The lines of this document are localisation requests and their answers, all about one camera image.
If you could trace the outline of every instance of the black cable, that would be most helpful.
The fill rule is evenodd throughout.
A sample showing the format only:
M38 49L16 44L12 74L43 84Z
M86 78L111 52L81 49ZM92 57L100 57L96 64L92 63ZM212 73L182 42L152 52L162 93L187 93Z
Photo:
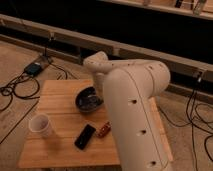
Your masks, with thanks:
M0 145L7 139L7 137L14 131L14 129L19 125L19 123L32 111L32 109L38 104L36 101L31 108L22 116L22 118L13 126L13 128L7 133L7 135L0 141Z
M195 137L194 137L194 126L192 125L192 149L195 157L195 170L198 171L198 162L197 162L197 153L196 153L196 146L195 146Z
M70 71L64 69L62 66L59 66L59 65L56 65L56 64L53 64L49 61L49 57L47 56L47 48L49 46L49 44L52 42L52 38L50 38L48 40L48 42L46 43L46 45L44 46L44 57L46 57L48 63L55 67L56 69L62 71L64 74L65 74L65 79L67 80L68 79L68 75L70 75L71 77L73 77L74 79L78 79L75 75L73 75Z
M211 162L213 162L213 158L212 158L212 156L211 156L210 153L209 153L209 150L208 150L208 147L207 147L207 142L208 142L208 140L209 140L210 138L212 138L212 137L213 137L213 135L210 135L210 136L206 137L205 140L204 140L205 152L206 152L206 154L208 155L208 157L209 157L209 159L211 160Z
M34 92L32 92L29 95L25 95L25 96L21 96L16 92L16 88L23 83L26 83L30 80L33 80L36 83L36 90ZM3 108L0 108L0 112L5 111L6 109L9 108L9 106L12 104L13 101L13 97L17 97L19 99L23 99L23 100L32 100L32 99L37 99L39 97L35 97L35 95L39 92L40 90L40 84L38 82L38 80L36 80L35 78L22 73L21 75L13 78L9 83L7 83L5 86L0 87L0 95L2 97L10 97L9 102L7 103L7 105L5 105Z
M158 109L159 109L160 112L164 115L164 117L169 121L169 123L172 124L173 126L175 126L175 127L186 127L186 126L190 125L190 123L186 123L186 124L183 124L183 125L178 125L178 124L174 123L174 122L167 116L167 114L163 111L163 109L162 109L160 106L158 106Z

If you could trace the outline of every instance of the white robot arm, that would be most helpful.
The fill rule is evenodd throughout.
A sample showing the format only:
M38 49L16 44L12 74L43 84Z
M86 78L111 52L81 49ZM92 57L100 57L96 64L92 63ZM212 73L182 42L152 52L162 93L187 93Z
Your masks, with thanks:
M103 90L123 171L172 171L148 102L168 86L168 68L158 61L107 60L99 52L84 65L95 78L95 88L100 94Z

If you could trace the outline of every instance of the floor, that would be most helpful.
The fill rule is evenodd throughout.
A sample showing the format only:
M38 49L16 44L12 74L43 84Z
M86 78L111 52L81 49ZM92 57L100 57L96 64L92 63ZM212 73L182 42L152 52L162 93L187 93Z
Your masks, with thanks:
M19 75L23 68L37 58L38 53L24 49L12 44L0 41L0 86L5 85L13 77ZM54 63L72 72L78 78L90 78L89 73L82 67L71 62L58 58L53 58ZM37 78L42 86L47 79L57 79L63 73L51 66L43 71ZM32 83L24 84L18 88L20 93L32 91ZM156 97L157 105L160 106L168 117L175 123L182 124L186 120L185 108L188 98L170 92L163 92ZM0 97L0 105L6 99ZM13 126L26 114L36 100L24 101L14 99L10 108L0 113L0 141L8 134ZM0 145L0 170L1 171L40 171L40 169L18 169L17 162L23 148L23 143L28 132L27 124L33 115L36 107L20 122L20 124L9 134L5 141ZM199 108L199 112L205 115L206 119L213 119L212 110L207 107ZM174 162L174 171L193 171L194 157L191 142L191 127L177 128L172 126L162 115L162 120L171 145ZM198 170L211 171L213 163L208 159L203 146L204 138L207 134L195 130L195 146L197 152ZM213 142L210 140L208 147L213 151ZM90 168L57 168L56 171L106 171L121 170L120 167L90 167Z

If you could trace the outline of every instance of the electronic device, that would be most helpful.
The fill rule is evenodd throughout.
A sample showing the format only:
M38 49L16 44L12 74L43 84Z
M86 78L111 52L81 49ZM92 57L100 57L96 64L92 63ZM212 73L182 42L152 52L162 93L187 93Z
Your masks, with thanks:
M92 137L93 133L96 131L94 127L87 124L84 129L82 130L81 134L75 141L76 147L83 150L87 143L89 142L90 138Z

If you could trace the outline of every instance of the wooden table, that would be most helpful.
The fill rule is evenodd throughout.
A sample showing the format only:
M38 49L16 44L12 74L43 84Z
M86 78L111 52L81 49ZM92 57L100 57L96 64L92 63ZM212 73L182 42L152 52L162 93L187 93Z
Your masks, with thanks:
M49 80L42 89L36 114L50 117L53 135L43 139L29 132L18 163L19 168L52 168L119 165L111 132L103 139L93 137L85 150L75 147L74 141L86 124L97 130L108 121L104 106L91 114L83 115L75 107L75 97L91 80ZM170 147L154 99L151 109L159 127L169 159Z

